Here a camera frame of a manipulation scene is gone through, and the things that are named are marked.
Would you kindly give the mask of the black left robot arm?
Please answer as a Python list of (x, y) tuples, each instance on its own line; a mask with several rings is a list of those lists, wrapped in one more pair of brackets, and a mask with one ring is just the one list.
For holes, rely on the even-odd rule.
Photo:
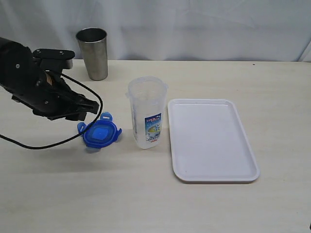
[(61, 77), (72, 68), (71, 50), (37, 49), (0, 39), (0, 85), (12, 100), (31, 108), (34, 115), (49, 120), (83, 121), (96, 114), (99, 104), (73, 91)]

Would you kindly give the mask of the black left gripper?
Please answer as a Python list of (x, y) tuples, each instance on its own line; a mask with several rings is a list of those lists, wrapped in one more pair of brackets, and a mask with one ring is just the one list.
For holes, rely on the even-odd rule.
[(83, 121), (86, 113), (97, 114), (99, 104), (71, 90), (58, 75), (46, 73), (34, 82), (22, 81), (11, 88), (12, 99), (49, 120)]

